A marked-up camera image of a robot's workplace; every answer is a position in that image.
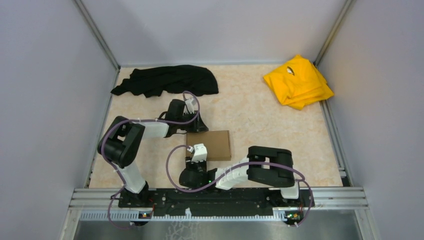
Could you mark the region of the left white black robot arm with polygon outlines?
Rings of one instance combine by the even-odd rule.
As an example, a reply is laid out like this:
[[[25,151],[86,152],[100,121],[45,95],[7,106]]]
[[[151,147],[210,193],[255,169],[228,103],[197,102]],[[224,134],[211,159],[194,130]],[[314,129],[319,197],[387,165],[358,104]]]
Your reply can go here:
[[[209,129],[200,115],[199,100],[194,96],[173,99],[167,111],[155,119],[128,119],[117,116],[97,145],[97,152],[110,164],[138,207],[149,203],[148,183],[142,177],[135,158],[142,140],[169,138],[183,131],[203,133]]]

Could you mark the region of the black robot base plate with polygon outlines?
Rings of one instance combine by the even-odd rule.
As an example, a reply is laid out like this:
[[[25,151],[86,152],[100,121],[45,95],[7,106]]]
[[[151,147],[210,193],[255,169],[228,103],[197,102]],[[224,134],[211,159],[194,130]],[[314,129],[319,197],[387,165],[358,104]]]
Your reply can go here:
[[[261,217],[272,215],[274,208],[299,210],[315,206],[307,189],[299,192],[298,199],[285,199],[279,190],[269,188],[232,188],[195,193],[157,188],[140,195],[123,190],[117,199],[120,208],[152,208],[156,217],[184,216],[186,209],[194,217]]]

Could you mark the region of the brown cardboard paper box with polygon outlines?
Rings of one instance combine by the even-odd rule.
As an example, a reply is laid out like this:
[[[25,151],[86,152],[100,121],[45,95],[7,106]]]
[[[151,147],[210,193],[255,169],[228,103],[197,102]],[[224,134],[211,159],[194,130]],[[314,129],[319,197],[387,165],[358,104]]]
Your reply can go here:
[[[207,150],[208,162],[227,162],[232,158],[229,130],[188,133],[185,142],[189,146],[203,144]]]

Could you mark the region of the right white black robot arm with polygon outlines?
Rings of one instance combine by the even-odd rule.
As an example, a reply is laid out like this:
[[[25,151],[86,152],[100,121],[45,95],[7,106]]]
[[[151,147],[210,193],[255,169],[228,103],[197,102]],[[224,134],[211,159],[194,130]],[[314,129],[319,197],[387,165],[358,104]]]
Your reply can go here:
[[[179,184],[189,189],[203,186],[228,191],[234,186],[252,181],[279,189],[287,206],[301,200],[300,187],[295,179],[292,152],[287,149],[251,146],[242,160],[224,168],[207,169],[208,151],[204,144],[190,146],[191,156],[185,158],[185,169]]]

